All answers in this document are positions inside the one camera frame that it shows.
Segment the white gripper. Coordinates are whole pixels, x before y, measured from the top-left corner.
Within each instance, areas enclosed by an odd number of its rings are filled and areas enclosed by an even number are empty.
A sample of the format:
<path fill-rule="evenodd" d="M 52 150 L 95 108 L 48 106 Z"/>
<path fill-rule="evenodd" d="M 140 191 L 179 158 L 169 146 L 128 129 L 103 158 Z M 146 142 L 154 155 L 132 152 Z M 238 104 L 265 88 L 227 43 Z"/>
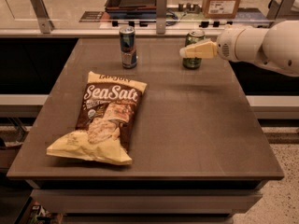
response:
<path fill-rule="evenodd" d="M 217 52 L 224 60 L 232 62 L 242 62 L 248 58 L 244 33 L 248 26 L 226 27 L 217 37 L 216 43 L 210 39 L 202 40 L 194 44 L 195 56 L 201 59 L 212 59 Z M 187 58 L 187 49 L 192 46 L 184 47 L 179 51 L 182 58 Z"/>

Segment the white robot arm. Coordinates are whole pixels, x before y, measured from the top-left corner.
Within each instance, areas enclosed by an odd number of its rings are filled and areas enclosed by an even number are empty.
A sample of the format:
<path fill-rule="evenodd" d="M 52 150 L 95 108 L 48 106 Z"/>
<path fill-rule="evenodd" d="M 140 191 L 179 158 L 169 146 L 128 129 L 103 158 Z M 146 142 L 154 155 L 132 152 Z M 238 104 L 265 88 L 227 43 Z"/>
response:
<path fill-rule="evenodd" d="M 282 21 L 271 28 L 228 26 L 213 42 L 206 38 L 179 51 L 182 58 L 251 63 L 289 77 L 299 76 L 299 21 Z"/>

